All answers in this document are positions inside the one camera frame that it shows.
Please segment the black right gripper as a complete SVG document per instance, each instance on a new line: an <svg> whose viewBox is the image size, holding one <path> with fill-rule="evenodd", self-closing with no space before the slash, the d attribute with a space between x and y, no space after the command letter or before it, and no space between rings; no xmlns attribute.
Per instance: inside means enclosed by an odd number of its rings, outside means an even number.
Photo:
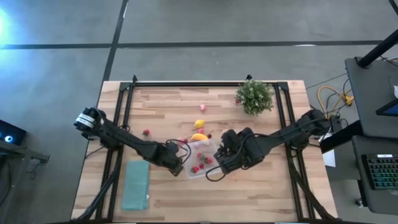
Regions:
<svg viewBox="0 0 398 224"><path fill-rule="evenodd" d="M258 138L263 134L253 133L245 128L236 133L233 129L221 135L222 145L214 154L222 173L229 174L237 169L249 169L265 158L265 152Z"/></svg>

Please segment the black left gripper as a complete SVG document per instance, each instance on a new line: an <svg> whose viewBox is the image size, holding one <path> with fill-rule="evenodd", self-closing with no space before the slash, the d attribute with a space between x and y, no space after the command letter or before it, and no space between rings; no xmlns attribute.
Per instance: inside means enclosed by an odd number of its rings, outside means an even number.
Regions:
<svg viewBox="0 0 398 224"><path fill-rule="evenodd" d="M159 146L155 160L158 166L170 169L169 171L174 177L177 177L183 170L183 163L179 162L177 153L177 145Z"/></svg>

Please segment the clear plastic tupperware container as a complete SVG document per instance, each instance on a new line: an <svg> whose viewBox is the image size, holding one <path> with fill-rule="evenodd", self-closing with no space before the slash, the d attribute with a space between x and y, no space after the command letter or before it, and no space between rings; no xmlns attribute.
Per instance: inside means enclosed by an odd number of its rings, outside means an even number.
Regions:
<svg viewBox="0 0 398 224"><path fill-rule="evenodd" d="M208 176L221 172L221 169L218 167L218 163L214 158L214 154L217 152L218 149L214 140L209 139L206 141L196 141L196 142L191 142L188 145L190 146L192 151L190 157L187 159L187 161L184 164L184 170L187 178L189 179L202 178L206 176L206 173L208 171L209 171ZM210 157L213 160L212 164L208 165L205 164L205 160L203 161L199 160L198 153L202 153L206 157ZM204 163L205 165L204 169L199 168L199 165L201 163ZM200 169L196 174L191 173L191 168L194 166Z"/></svg>

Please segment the teal folded cloth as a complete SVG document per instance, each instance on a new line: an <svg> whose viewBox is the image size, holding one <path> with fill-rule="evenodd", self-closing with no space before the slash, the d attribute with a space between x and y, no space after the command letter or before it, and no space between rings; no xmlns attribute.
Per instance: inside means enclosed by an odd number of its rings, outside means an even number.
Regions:
<svg viewBox="0 0 398 224"><path fill-rule="evenodd" d="M145 210L148 208L149 163L147 161L129 161L126 166L123 210Z"/></svg>

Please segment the green plant in black pot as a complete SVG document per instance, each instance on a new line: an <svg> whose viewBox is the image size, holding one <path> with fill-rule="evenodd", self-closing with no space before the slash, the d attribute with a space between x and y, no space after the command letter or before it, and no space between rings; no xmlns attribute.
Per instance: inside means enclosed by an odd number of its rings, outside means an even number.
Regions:
<svg viewBox="0 0 398 224"><path fill-rule="evenodd" d="M272 85L258 80L246 80L238 87L234 99L238 99L245 113L259 116L273 108L274 92Z"/></svg>

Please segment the white paper sheet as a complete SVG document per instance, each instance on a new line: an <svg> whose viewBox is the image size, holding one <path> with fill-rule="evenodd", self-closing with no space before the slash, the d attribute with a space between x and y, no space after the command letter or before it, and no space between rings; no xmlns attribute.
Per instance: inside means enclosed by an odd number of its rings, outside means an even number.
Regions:
<svg viewBox="0 0 398 224"><path fill-rule="evenodd" d="M330 150L322 154L324 165L327 167L336 167L335 151Z"/></svg>

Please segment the grey desk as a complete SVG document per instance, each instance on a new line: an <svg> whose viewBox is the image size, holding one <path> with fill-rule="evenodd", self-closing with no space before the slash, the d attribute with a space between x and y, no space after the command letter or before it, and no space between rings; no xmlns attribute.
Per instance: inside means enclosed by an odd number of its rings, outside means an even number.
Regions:
<svg viewBox="0 0 398 224"><path fill-rule="evenodd" d="M396 98L398 67L376 60L368 68L361 68L354 58L347 58L345 66L364 135L398 138L398 116L376 114Z"/></svg>
<svg viewBox="0 0 398 224"><path fill-rule="evenodd" d="M398 141L354 136L352 145L360 175L360 192L364 206L373 213L398 215L398 190L374 190L361 158L364 154L398 154Z"/></svg>

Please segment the black backlit keyboard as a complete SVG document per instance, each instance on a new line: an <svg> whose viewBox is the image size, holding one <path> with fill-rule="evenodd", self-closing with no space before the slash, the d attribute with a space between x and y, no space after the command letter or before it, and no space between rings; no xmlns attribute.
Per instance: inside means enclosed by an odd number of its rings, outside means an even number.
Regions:
<svg viewBox="0 0 398 224"><path fill-rule="evenodd" d="M374 190L398 190L398 154L364 154L361 158Z"/></svg>

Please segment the dark tablet screen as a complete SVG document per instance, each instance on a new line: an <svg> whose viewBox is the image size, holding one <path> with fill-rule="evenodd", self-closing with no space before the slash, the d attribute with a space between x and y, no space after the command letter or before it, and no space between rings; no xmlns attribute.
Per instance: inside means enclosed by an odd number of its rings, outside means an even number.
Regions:
<svg viewBox="0 0 398 224"><path fill-rule="evenodd" d="M398 117L398 98L376 110L377 115Z"/></svg>

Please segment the black pole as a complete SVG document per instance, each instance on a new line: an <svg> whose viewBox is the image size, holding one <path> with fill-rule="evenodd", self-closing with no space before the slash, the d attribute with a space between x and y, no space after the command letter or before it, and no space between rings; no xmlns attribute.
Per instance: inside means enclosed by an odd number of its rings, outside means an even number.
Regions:
<svg viewBox="0 0 398 224"><path fill-rule="evenodd" d="M364 57L357 60L357 65L361 68L367 68L377 58L381 57L382 54L391 49L396 43L398 43L398 29L395 30L391 35L384 39L380 44L373 48Z"/></svg>

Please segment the black aluminium table frame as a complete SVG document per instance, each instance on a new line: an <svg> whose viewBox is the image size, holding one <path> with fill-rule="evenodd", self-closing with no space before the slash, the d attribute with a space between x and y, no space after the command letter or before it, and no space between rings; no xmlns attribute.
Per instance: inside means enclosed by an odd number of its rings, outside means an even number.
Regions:
<svg viewBox="0 0 398 224"><path fill-rule="evenodd" d="M204 135L212 132L217 148L221 135L251 128L272 134L312 110L301 81L273 81L273 108L259 116L244 112L235 94L242 82L106 82L97 109L120 128L147 141L175 143L183 170L177 177L149 162L148 208L123 210L126 166L144 159L121 145L108 149L92 136L84 154L72 223L333 223L336 208L322 152L308 144L273 148L259 164L189 179L184 164L191 155L191 136L199 133L196 120L204 120ZM143 130L150 134L144 136ZM187 138L180 143L178 138Z"/></svg>

